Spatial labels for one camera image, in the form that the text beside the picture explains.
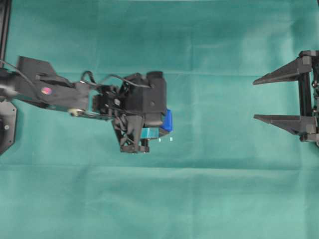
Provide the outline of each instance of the black plastic part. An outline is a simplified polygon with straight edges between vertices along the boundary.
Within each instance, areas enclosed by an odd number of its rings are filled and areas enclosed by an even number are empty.
[[[14,144],[16,107],[11,102],[0,103],[0,154]]]
[[[312,116],[313,109],[311,106],[311,91],[310,91],[309,73],[302,74],[299,77],[298,82],[299,82],[300,115]]]
[[[316,117],[255,115],[254,118],[282,128],[293,135],[316,133]]]
[[[11,0],[0,0],[0,59],[5,57],[5,47],[8,35],[8,27],[11,12]]]

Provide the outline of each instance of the black metal frame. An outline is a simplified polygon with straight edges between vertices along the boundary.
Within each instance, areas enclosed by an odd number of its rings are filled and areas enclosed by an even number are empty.
[[[11,0],[0,0],[0,59],[2,60],[5,58],[10,12]],[[14,144],[16,114],[17,109],[11,102],[0,103],[0,154]]]

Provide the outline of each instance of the blue block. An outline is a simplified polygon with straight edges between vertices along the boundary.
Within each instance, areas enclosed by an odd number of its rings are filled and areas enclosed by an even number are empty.
[[[164,123],[161,126],[162,129],[165,129],[168,132],[173,131],[173,116],[171,114],[171,110],[167,109],[167,114],[164,118]]]

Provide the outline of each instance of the wire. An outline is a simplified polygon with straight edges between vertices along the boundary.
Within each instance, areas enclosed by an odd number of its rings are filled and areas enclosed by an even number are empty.
[[[118,78],[118,79],[120,79],[120,80],[122,80],[122,81],[124,81],[124,82],[126,82],[126,83],[128,83],[128,84],[130,84],[130,85],[132,85],[132,86],[142,87],[142,88],[151,88],[151,86],[142,85],[142,84],[136,84],[136,83],[134,83],[134,82],[132,82],[132,81],[129,81],[129,80],[123,78],[123,77],[120,77],[120,76],[114,75],[114,74],[109,74],[109,75],[107,75],[106,77],[103,78],[103,80],[102,80],[101,82],[99,82],[99,84],[101,84],[102,82],[108,80],[108,79],[111,78],[111,77]]]
[[[84,77],[85,77],[86,75],[89,76],[89,78],[90,78],[90,80],[91,80],[92,83],[94,83],[94,84],[96,83],[95,80],[94,80],[94,77],[93,77],[93,73],[92,73],[91,71],[85,71],[85,72],[83,72],[83,73],[82,73],[82,76],[81,76],[81,81],[85,82]]]
[[[28,82],[28,84],[32,87],[33,91],[34,91],[34,94],[36,96],[36,99],[43,102],[43,99],[41,99],[41,97],[39,97],[39,94],[38,94],[38,91],[37,91],[37,88],[35,86],[35,84],[25,75],[23,74],[18,68],[16,68],[14,65],[0,59],[0,62],[2,62],[3,64],[6,64],[6,65],[9,65],[11,66],[12,68],[14,68],[21,76],[22,78]]]

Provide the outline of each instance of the teal tablecloth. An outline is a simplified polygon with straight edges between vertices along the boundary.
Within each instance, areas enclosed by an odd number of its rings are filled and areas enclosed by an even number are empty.
[[[14,101],[0,238],[318,238],[319,149],[253,119],[299,114],[297,83],[252,82],[308,49],[315,0],[13,0],[7,61],[71,81],[162,70],[174,132],[128,155],[109,122]]]

